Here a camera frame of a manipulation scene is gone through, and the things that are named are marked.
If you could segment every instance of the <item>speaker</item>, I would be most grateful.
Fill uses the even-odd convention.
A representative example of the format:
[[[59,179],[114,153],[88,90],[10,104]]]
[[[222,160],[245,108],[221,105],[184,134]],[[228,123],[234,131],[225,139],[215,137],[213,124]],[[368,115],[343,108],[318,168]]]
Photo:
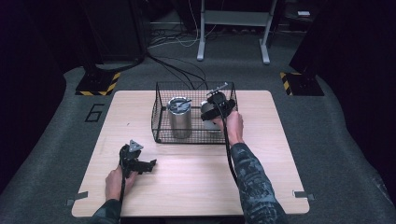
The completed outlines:
[[[102,63],[142,61],[150,26],[139,0],[80,0]]]

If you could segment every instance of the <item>yellow black hazard tape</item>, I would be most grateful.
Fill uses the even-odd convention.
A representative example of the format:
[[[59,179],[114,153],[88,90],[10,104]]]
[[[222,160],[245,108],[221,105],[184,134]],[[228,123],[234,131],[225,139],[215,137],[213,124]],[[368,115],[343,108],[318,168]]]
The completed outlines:
[[[280,77],[282,78],[283,82],[283,87],[285,88],[286,94],[287,95],[293,95],[293,92],[291,91],[290,84],[288,82],[287,76],[286,75],[300,75],[300,73],[280,73]]]
[[[111,80],[110,85],[108,86],[106,91],[76,91],[76,95],[110,95],[116,87],[117,81],[119,80],[120,73],[114,75]]]

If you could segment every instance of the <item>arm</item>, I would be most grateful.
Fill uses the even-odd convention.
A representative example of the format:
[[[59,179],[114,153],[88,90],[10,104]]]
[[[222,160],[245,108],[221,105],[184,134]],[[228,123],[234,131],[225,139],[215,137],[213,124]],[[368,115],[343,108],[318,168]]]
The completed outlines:
[[[223,131],[221,119],[213,119]],[[243,119],[233,111],[226,119],[231,157],[237,177],[239,197],[247,223],[288,223],[285,211],[276,200],[271,182],[262,164],[243,139]]]
[[[132,172],[129,178],[125,179],[126,195],[134,184],[137,172]],[[106,178],[106,202],[93,214],[90,219],[91,224],[116,224],[119,223],[121,206],[120,193],[122,183],[122,169],[120,166],[108,174]]]

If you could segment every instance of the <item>gray carpet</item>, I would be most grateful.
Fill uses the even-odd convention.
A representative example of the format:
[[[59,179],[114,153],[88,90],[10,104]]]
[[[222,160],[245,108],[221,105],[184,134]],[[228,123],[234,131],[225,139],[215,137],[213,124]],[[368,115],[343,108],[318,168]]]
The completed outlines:
[[[302,35],[277,34],[264,65],[257,35],[218,36],[207,40],[205,60],[196,61],[197,43],[150,48],[153,56],[208,81],[233,81],[236,90],[267,90],[277,111],[306,192],[314,194],[310,211],[289,216],[290,223],[396,223],[396,210],[381,190],[375,169],[350,137],[332,90],[318,77],[323,97],[288,96],[280,72],[288,66]],[[65,200],[78,193],[112,97],[76,96],[82,68],[64,74],[67,89],[32,154],[0,196],[0,223],[86,223],[71,215]],[[154,90],[156,81],[178,81],[147,58],[121,73],[115,91]],[[98,122],[84,122],[93,104],[104,104]],[[208,218],[169,218],[167,223],[209,223]]]

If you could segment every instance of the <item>wooden table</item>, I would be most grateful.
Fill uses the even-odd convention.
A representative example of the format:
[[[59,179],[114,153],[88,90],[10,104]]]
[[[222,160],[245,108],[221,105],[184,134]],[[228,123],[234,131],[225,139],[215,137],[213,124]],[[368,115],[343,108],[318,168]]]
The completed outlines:
[[[282,124],[269,91],[236,91],[244,118],[244,140],[272,181],[287,214],[308,212],[304,191]],[[223,145],[157,144],[151,131],[155,91],[117,91],[108,110],[72,214],[90,217],[105,202],[105,179],[119,162],[120,148],[131,139],[144,146],[141,161],[157,159],[151,173],[137,177],[125,196],[124,217],[242,215],[238,190]]]

